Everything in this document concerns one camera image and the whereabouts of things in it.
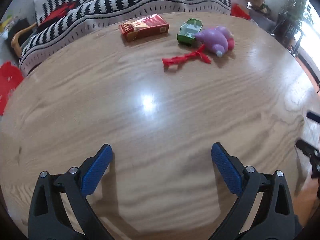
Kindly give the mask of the red cigarette pack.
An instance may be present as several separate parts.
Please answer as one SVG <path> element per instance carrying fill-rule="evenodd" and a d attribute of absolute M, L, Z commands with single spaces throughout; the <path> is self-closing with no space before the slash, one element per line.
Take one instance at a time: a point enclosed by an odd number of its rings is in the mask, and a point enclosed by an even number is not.
<path fill-rule="evenodd" d="M 169 23 L 159 14 L 153 14 L 135 21 L 127 21 L 119 25 L 121 35 L 127 42 L 146 38 L 169 31 Z"/>

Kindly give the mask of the black white striped sofa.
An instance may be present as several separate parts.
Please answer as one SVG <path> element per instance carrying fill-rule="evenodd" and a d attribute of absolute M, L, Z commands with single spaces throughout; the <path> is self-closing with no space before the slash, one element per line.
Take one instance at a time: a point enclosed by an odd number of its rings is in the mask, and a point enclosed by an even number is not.
<path fill-rule="evenodd" d="M 58 6 L 72 1 L 77 6 L 66 16 L 40 25 Z M 231 13 L 231 0 L 34 0 L 34 4 L 37 30 L 19 57 L 19 69 L 24 76 L 61 48 L 109 25 L 172 12 Z"/>

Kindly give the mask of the red pig-shaped stool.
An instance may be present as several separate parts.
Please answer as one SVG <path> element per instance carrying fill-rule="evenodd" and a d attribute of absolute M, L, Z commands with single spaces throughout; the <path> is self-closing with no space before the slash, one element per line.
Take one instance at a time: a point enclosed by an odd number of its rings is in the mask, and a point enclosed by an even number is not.
<path fill-rule="evenodd" d="M 2 116 L 7 105 L 9 98 L 13 91 L 23 81 L 24 77 L 21 71 L 13 65 L 10 61 L 7 61 L 1 65 L 0 68 L 0 115 Z"/>

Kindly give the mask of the purple pink toy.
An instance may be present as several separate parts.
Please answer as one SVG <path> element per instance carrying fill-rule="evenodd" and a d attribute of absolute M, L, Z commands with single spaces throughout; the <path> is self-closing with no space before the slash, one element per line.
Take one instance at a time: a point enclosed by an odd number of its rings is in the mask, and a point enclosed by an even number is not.
<path fill-rule="evenodd" d="M 217 57 L 223 57 L 225 53 L 232 51 L 235 46 L 233 34 L 224 26 L 217 26 L 200 31 L 195 34 L 195 38 Z"/>

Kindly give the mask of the potted green plant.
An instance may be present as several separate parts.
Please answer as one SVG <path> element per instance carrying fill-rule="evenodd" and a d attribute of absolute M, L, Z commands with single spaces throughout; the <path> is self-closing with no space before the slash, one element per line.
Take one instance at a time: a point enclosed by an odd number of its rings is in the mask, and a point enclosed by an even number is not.
<path fill-rule="evenodd" d="M 288 0 L 284 6 L 283 14 L 299 27 L 303 22 L 313 25 L 309 0 Z"/>

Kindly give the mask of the black plant stand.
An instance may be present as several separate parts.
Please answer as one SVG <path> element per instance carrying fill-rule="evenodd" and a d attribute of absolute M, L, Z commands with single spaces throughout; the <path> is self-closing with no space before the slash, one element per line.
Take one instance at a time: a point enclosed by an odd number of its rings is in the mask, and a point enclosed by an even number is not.
<path fill-rule="evenodd" d="M 275 39 L 286 48 L 292 56 L 299 54 L 298 49 L 304 36 L 298 23 L 293 22 L 286 14 L 279 14 L 272 31 Z"/>

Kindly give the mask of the small green paper box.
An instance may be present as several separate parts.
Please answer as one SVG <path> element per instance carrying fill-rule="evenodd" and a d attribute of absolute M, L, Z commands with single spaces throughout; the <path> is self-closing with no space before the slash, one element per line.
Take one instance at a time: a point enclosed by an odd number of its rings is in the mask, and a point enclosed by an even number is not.
<path fill-rule="evenodd" d="M 193 46 L 196 42 L 195 34 L 202 30 L 203 24 L 200 20 L 190 18 L 184 22 L 177 33 L 177 41 L 179 44 Z"/>

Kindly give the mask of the red cloth on sofa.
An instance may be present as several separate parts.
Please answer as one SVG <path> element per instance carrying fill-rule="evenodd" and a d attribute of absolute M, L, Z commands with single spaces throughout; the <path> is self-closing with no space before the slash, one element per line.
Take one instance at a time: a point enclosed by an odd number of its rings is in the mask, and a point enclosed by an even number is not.
<path fill-rule="evenodd" d="M 58 6 L 55 10 L 53 10 L 46 18 L 41 22 L 40 25 L 50 24 L 58 21 L 59 19 L 63 18 L 67 15 L 72 9 L 75 9 L 77 3 L 75 1 L 63 3 Z"/>

